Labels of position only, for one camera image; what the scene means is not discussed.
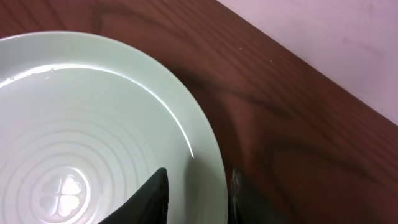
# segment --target pinkish white surface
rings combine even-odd
[[[219,2],[398,124],[398,1]]]

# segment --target heart-shaped petal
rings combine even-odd
[[[61,177],[53,176],[48,182],[43,185],[43,192],[48,194],[57,194],[61,189]]]
[[[70,212],[79,206],[79,198],[72,195],[62,195],[58,213],[62,217],[67,217]]]
[[[42,199],[40,199],[39,204],[47,215],[54,215],[57,211],[58,197],[44,196]]]
[[[62,194],[76,195],[81,192],[81,184],[75,180],[75,176],[68,175],[62,185]]]

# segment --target brown wooden surface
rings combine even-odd
[[[163,63],[203,107],[227,178],[240,168],[297,223],[398,223],[397,126],[215,0],[0,0],[1,37],[41,30]]]

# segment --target dark wood grain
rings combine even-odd
[[[398,223],[398,127],[214,0],[0,0],[0,36],[134,46],[188,87],[237,167],[297,223]]]

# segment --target round plate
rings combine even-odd
[[[168,223],[226,223],[210,125],[153,58],[104,37],[0,40],[0,223],[98,223],[160,167]]]

